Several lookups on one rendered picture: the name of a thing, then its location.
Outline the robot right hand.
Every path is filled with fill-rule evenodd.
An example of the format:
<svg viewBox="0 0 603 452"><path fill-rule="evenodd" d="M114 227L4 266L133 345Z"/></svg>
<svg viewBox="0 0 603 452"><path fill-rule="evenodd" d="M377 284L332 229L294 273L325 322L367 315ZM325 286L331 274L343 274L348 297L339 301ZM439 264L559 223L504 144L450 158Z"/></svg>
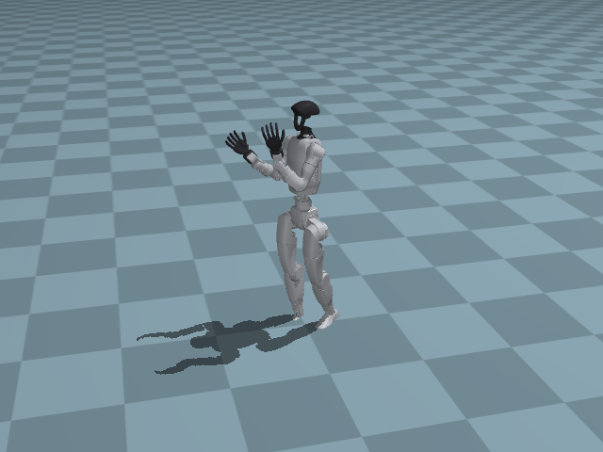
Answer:
<svg viewBox="0 0 603 452"><path fill-rule="evenodd" d="M238 139L238 141L236 140L236 138L232 135L232 133L230 133L230 137L236 142L234 143L229 137L227 137L227 139L235 146L233 147L229 142L227 142L227 140L225 141L225 143L232 148L236 153L239 154L243 154L243 158L251 164L251 162L247 159L247 156L249 155L249 153L254 153L256 156L257 154L253 151L253 150L249 150L249 145L247 144L247 140L245 137L244 132L241 132L242 136L243 136L243 140L240 139L240 137L238 136L238 134L236 133L236 130L234 130L234 134L236 136L236 138ZM258 156L257 156L258 157Z"/></svg>

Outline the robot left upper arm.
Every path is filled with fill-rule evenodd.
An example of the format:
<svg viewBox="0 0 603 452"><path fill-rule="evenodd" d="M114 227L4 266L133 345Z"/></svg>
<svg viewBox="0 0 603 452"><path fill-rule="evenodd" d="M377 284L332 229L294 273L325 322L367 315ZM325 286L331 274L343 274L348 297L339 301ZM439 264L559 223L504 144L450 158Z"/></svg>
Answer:
<svg viewBox="0 0 603 452"><path fill-rule="evenodd" d="M324 157L324 154L325 154L325 150L321 146L319 146L315 142L311 142L311 144L307 148L306 159L301 168L301 177L300 178L304 180L305 187L303 190L299 191L299 190L296 190L295 188L293 188L292 186L290 186L292 190L302 192L307 188L307 186L316 170L316 167L318 166L318 163Z"/></svg>

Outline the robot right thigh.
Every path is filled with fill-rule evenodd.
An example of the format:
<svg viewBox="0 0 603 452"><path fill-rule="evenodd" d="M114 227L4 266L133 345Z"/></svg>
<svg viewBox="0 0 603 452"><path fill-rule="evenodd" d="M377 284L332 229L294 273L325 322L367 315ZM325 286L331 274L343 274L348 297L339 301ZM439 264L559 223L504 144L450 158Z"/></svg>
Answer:
<svg viewBox="0 0 603 452"><path fill-rule="evenodd" d="M304 266L296 262L297 237L292 229L297 227L292 223L290 211L282 213L277 223L277 249L284 272L290 279L299 280L304 273Z"/></svg>

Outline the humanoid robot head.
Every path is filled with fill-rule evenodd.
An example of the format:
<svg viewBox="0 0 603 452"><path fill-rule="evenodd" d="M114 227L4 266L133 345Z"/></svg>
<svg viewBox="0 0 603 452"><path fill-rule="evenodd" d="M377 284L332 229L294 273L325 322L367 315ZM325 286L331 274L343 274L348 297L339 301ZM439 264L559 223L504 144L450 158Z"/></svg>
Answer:
<svg viewBox="0 0 603 452"><path fill-rule="evenodd" d="M305 120L309 119L311 115L318 115L318 106L311 101L300 101L291 106L291 110L294 112L294 127L297 131L301 131L301 134L297 136L297 139L308 138L303 135L314 136L310 127L304 126ZM301 116L301 123L298 125L298 117ZM313 138L311 137L311 138Z"/></svg>

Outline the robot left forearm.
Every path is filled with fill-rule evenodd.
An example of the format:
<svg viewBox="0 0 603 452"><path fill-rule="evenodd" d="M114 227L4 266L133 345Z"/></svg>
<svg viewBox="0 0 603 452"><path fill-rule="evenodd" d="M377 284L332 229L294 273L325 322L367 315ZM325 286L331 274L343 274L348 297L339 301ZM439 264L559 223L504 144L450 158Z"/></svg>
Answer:
<svg viewBox="0 0 603 452"><path fill-rule="evenodd" d="M294 170L292 170L288 165L285 164L282 155L276 154L272 155L273 157L273 167L278 170L280 175L283 177L283 181L288 183L290 186L295 188L296 190L303 190L305 187L305 182L301 179Z"/></svg>

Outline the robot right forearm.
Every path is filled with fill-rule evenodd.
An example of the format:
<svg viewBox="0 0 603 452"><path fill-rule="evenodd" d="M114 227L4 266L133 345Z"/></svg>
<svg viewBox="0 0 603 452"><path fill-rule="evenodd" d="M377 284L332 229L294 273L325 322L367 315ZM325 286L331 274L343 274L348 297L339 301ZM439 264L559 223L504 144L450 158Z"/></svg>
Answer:
<svg viewBox="0 0 603 452"><path fill-rule="evenodd" d="M259 171L265 177L270 176L273 172L273 166L271 164L267 164L266 162L258 159L258 157L254 153L249 153L247 159L251 162L252 168Z"/></svg>

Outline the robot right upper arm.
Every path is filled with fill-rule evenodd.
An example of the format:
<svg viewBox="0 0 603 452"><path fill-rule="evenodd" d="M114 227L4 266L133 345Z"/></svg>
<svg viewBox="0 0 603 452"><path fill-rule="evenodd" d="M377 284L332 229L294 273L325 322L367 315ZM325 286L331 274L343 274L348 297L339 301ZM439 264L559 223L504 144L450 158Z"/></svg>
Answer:
<svg viewBox="0 0 603 452"><path fill-rule="evenodd" d="M285 138L285 140L284 140L284 145L283 145L283 153L284 153L283 159L284 159L286 165L287 165L287 159L286 159L287 144L288 144L288 141L290 140L291 137L293 137L293 136L287 136ZM281 180L283 180L283 177L280 175L280 173L278 172L278 170L276 168L274 168L274 167L273 167L273 172L272 172L272 174L270 176L275 181L281 181Z"/></svg>

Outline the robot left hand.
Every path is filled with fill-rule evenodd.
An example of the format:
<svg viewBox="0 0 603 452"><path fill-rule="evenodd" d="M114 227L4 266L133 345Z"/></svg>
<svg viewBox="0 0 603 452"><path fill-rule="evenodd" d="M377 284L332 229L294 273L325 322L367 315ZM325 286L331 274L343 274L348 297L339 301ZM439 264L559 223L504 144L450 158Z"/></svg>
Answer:
<svg viewBox="0 0 603 452"><path fill-rule="evenodd" d="M275 122L276 136L274 135L274 132L273 132L272 123L270 123L269 125L270 125L270 131L271 131L272 137L270 137L268 125L266 124L266 131L267 131L267 135L268 135L269 139L267 139L263 127L261 127L261 130L262 130L262 135L264 137L264 140L266 141L267 146L270 148L269 151L270 151L271 158L273 159L272 155L276 155L279 153L282 155L282 157L284 157L283 149L281 146L282 146L282 143L285 138L285 129L282 130L282 136L280 139L277 122Z"/></svg>

